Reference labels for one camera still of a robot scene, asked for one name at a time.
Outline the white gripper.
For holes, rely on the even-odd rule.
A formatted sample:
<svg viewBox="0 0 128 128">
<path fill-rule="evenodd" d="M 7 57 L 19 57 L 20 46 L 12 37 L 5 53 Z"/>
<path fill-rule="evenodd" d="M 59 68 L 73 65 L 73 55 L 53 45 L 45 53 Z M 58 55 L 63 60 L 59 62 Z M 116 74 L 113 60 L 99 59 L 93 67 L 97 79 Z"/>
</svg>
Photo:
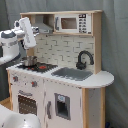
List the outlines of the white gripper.
<svg viewBox="0 0 128 128">
<path fill-rule="evenodd" d="M 24 48 L 29 49 L 36 46 L 35 37 L 28 17 L 14 22 L 14 32 L 17 38 L 23 40 Z"/>
</svg>

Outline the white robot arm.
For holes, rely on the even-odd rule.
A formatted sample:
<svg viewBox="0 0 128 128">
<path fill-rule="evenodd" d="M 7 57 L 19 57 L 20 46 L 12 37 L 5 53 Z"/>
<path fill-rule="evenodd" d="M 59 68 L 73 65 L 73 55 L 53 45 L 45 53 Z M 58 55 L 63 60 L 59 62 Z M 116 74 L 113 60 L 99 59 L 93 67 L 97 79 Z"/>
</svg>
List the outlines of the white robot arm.
<svg viewBox="0 0 128 128">
<path fill-rule="evenodd" d="M 20 55 L 20 40 L 24 41 L 24 48 L 36 46 L 30 20 L 25 17 L 14 22 L 14 28 L 0 32 L 0 46 L 3 56 L 0 57 L 0 66 Z M 34 114 L 20 114 L 9 110 L 0 104 L 0 128 L 40 128 L 40 122 Z"/>
</svg>

